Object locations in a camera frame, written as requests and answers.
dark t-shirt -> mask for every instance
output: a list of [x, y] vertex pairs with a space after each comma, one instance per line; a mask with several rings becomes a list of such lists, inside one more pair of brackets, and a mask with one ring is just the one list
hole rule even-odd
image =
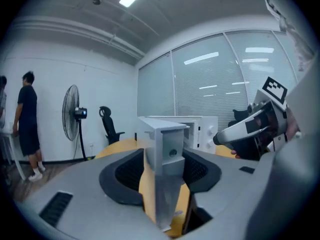
[[21, 88], [18, 104], [23, 104], [19, 118], [19, 130], [30, 129], [37, 125], [37, 94], [31, 85]]

fan motor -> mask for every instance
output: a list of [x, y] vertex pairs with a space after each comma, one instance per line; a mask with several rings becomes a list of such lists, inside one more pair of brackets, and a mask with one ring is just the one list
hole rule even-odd
[[76, 107], [74, 110], [74, 119], [81, 120], [87, 118], [87, 109], [84, 107]]

ceiling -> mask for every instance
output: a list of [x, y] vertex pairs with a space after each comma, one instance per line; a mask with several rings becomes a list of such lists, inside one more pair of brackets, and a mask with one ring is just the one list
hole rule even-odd
[[264, 0], [30, 0], [19, 16], [47, 16], [93, 26], [143, 53], [172, 34], [221, 17], [269, 14]]

ceiling sprinkler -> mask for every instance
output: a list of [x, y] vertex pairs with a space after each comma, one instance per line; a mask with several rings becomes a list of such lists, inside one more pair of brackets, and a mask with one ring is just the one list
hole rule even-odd
[[92, 3], [96, 6], [101, 4], [101, 0], [92, 0]]

white table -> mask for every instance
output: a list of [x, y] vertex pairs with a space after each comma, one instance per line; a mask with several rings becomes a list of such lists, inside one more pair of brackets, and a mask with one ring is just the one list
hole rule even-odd
[[11, 160], [13, 159], [22, 180], [25, 180], [26, 176], [22, 171], [19, 160], [16, 156], [14, 134], [12, 129], [8, 129], [8, 128], [0, 129], [0, 138], [1, 138], [0, 141], [2, 142], [2, 146], [3, 146], [3, 152], [9, 162], [9, 165], [11, 165]]

